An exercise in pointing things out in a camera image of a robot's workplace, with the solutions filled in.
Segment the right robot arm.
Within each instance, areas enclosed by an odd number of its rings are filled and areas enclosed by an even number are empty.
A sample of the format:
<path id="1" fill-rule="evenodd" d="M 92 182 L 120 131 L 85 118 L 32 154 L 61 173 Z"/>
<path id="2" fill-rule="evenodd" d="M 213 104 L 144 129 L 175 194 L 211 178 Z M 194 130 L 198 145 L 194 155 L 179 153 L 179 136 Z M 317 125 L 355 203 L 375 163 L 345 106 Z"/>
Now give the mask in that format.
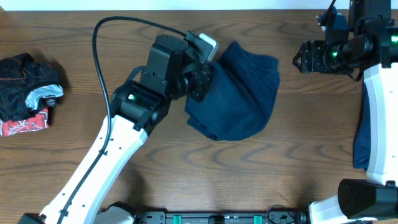
<path id="1" fill-rule="evenodd" d="M 336 195 L 312 202 L 295 223 L 369 223 L 397 217 L 397 26 L 390 1 L 351 1 L 317 17 L 324 40 L 302 44 L 293 64 L 302 73 L 346 75 L 366 89 L 370 124 L 365 179 L 343 179 Z"/>

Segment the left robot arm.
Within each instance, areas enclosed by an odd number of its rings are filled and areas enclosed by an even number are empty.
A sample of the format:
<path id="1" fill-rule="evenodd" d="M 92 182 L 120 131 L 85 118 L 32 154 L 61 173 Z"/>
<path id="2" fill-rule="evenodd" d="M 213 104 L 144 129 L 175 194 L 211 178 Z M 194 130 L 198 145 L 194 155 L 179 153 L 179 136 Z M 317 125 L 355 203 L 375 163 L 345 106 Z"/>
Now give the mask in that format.
<path id="1" fill-rule="evenodd" d="M 23 214 L 20 223 L 134 223 L 123 206 L 101 212 L 100 205 L 128 160 L 167 116 L 171 101 L 204 99 L 217 50 L 217 41 L 206 34 L 157 36 L 146 65 L 135 68 L 114 92 L 110 116 L 62 191 L 39 214 Z"/>

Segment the navy blue shorts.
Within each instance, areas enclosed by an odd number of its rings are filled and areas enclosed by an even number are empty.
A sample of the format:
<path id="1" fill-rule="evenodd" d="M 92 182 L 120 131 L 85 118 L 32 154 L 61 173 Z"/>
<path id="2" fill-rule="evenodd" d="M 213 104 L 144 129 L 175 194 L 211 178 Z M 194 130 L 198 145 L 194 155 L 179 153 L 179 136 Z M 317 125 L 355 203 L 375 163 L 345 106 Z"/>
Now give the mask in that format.
<path id="1" fill-rule="evenodd" d="M 188 98 L 189 126 L 213 141 L 240 141 L 268 124 L 280 86 L 279 61 L 233 42 L 211 67 L 210 89 L 201 102 Z"/>

